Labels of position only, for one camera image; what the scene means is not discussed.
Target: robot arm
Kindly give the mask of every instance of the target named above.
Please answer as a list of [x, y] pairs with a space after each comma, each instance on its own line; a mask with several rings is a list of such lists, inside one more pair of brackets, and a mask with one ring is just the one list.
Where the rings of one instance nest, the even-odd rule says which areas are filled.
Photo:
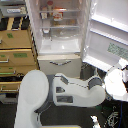
[[57, 106], [96, 106], [105, 99], [105, 91], [101, 85], [102, 82], [97, 76], [82, 81], [59, 73], [55, 75], [51, 88], [43, 72], [30, 71], [21, 82], [14, 128], [42, 127], [38, 113], [42, 107], [47, 107], [51, 93]]

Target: bottle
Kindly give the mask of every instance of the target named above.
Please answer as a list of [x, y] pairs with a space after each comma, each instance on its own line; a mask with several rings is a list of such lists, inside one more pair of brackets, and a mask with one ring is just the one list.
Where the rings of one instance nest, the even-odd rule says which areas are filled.
[[53, 11], [53, 1], [49, 0], [47, 2], [47, 8], [48, 8], [48, 11]]
[[93, 123], [94, 123], [93, 128], [101, 128], [100, 125], [99, 125], [99, 122], [97, 120], [97, 117], [96, 116], [91, 116], [91, 118], [92, 118]]

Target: drawer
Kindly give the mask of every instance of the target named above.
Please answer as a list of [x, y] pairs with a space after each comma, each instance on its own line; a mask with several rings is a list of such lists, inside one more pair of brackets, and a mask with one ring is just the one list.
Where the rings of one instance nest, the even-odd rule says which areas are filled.
[[38, 56], [40, 70], [46, 75], [63, 73], [68, 77], [80, 77], [81, 59], [78, 55]]
[[0, 66], [35, 65], [31, 49], [0, 50]]
[[26, 75], [29, 71], [37, 69], [36, 65], [17, 66], [17, 67], [0, 67], [0, 77]]
[[31, 48], [28, 30], [0, 31], [0, 49]]
[[0, 93], [14, 93], [19, 91], [21, 81], [19, 82], [0, 82]]

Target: open refrigerator door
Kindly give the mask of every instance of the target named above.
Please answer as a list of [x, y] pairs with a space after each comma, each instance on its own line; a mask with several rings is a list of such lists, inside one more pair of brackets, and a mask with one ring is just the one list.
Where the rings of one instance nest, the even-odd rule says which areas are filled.
[[128, 1], [93, 0], [82, 52], [87, 62], [105, 72], [128, 61]]

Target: refrigerator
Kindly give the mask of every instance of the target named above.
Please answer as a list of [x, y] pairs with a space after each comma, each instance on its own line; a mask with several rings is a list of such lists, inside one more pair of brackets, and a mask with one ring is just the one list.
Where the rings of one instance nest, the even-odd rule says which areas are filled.
[[128, 60], [127, 0], [26, 0], [40, 70], [79, 77]]

